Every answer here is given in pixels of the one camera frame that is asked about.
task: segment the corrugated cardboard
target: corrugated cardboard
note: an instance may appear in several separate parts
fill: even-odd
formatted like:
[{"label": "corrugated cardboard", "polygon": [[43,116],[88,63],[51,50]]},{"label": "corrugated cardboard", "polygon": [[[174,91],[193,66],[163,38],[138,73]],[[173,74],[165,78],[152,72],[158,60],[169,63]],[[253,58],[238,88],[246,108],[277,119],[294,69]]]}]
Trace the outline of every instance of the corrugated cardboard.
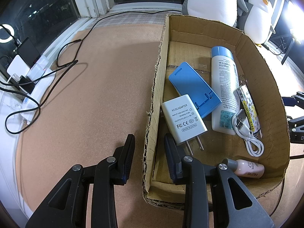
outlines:
[{"label": "corrugated cardboard", "polygon": [[261,179],[242,178],[257,198],[272,191],[282,181],[289,163],[288,124],[275,79],[255,44],[242,31],[221,22],[170,15],[165,21],[155,66],[145,136],[143,197],[148,203],[183,208],[185,186],[174,185],[168,172],[163,145],[168,128],[165,120],[160,118],[160,105],[179,96],[168,77],[182,62],[188,62],[211,84],[211,48],[218,45],[234,54],[238,74],[244,74],[248,80],[247,86],[259,114],[265,149],[261,157],[251,157],[240,137],[213,131],[211,115],[208,115],[203,119],[208,132],[200,136],[205,150],[201,152],[196,140],[192,140],[190,146],[194,157],[214,166],[227,157],[263,164],[265,173]]}]

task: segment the blue plastic object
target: blue plastic object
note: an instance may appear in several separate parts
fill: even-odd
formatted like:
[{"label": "blue plastic object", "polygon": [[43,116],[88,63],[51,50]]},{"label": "blue plastic object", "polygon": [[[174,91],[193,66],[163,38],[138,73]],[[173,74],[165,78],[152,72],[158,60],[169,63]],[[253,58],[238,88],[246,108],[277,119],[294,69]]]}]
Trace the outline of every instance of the blue plastic object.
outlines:
[{"label": "blue plastic object", "polygon": [[223,56],[227,56],[229,57],[230,59],[233,59],[233,55],[231,53],[230,50],[228,50],[227,48],[225,47],[222,47],[222,46],[215,46],[211,49],[211,56],[214,57],[214,56],[217,56],[217,55],[223,55]]},{"label": "blue plastic object", "polygon": [[222,103],[204,79],[186,62],[170,74],[169,80],[180,95],[189,95],[201,118]]}]

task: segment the white usb cable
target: white usb cable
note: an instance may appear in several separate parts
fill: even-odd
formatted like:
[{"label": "white usb cable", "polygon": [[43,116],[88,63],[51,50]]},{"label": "white usb cable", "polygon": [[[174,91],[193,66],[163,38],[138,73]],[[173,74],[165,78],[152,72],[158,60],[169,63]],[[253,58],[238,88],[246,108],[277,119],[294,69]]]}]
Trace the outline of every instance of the white usb cable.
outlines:
[{"label": "white usb cable", "polygon": [[[249,155],[253,157],[261,156],[264,152],[264,145],[260,140],[256,139],[253,136],[253,132],[249,128],[248,119],[245,115],[244,110],[241,109],[237,114],[234,114],[231,122],[233,129],[237,135],[244,139],[245,146]],[[254,151],[252,149],[251,143],[257,147],[257,150]]]}]

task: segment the white penguin belly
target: white penguin belly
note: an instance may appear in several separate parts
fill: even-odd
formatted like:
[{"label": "white penguin belly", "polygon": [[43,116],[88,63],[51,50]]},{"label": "white penguin belly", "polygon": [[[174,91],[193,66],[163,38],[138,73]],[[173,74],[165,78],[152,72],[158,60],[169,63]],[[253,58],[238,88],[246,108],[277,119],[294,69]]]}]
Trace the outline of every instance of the white penguin belly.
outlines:
[{"label": "white penguin belly", "polygon": [[188,0],[188,14],[233,26],[237,19],[237,0]]},{"label": "white penguin belly", "polygon": [[267,40],[270,24],[270,15],[257,6],[253,6],[245,22],[244,33],[256,44],[262,44]]}]

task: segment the penguin beak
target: penguin beak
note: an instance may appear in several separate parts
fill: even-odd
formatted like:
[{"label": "penguin beak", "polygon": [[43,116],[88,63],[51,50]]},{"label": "penguin beak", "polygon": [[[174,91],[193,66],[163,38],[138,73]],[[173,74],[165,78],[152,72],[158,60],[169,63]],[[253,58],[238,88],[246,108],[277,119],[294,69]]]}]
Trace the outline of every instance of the penguin beak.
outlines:
[{"label": "penguin beak", "polygon": [[265,3],[266,5],[269,4],[268,0],[263,0],[263,3]]}]

